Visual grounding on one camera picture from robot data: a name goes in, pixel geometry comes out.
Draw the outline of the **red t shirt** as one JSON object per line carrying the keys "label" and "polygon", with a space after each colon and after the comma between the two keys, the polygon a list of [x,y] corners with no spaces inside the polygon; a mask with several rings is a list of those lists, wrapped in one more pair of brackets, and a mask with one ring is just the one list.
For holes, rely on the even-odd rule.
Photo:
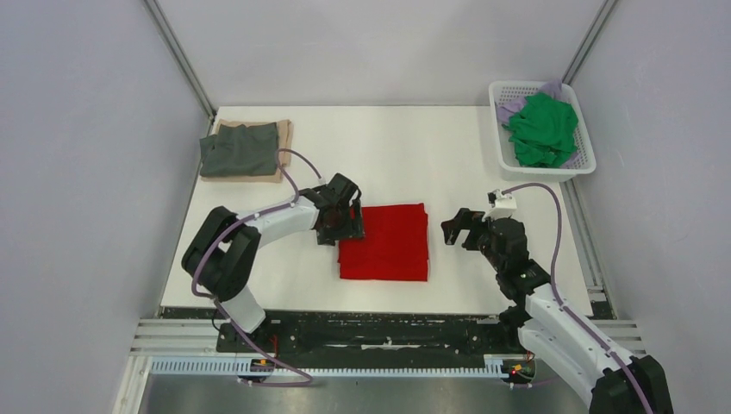
{"label": "red t shirt", "polygon": [[428,214],[424,204],[362,209],[365,236],[339,242],[339,276],[348,280],[426,282]]}

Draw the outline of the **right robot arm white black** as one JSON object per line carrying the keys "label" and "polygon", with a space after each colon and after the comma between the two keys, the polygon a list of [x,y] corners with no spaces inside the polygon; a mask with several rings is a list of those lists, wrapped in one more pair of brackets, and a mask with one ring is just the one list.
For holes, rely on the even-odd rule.
{"label": "right robot arm white black", "polygon": [[440,225],[453,245],[483,255],[513,305],[499,316],[500,345],[543,360],[583,400],[591,413],[672,413],[665,370],[652,356],[636,356],[578,314],[528,251],[522,223],[458,210]]}

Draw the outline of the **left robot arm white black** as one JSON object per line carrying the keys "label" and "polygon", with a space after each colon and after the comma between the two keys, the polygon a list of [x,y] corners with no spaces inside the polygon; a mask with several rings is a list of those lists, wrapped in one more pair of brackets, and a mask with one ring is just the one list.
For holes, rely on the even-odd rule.
{"label": "left robot arm white black", "polygon": [[320,246],[363,238],[361,196],[351,179],[337,173],[326,184],[298,190],[292,200],[247,216],[215,207],[182,256],[192,293],[213,301],[248,350],[264,349],[271,329],[248,287],[256,254],[272,242],[306,231],[315,232]]}

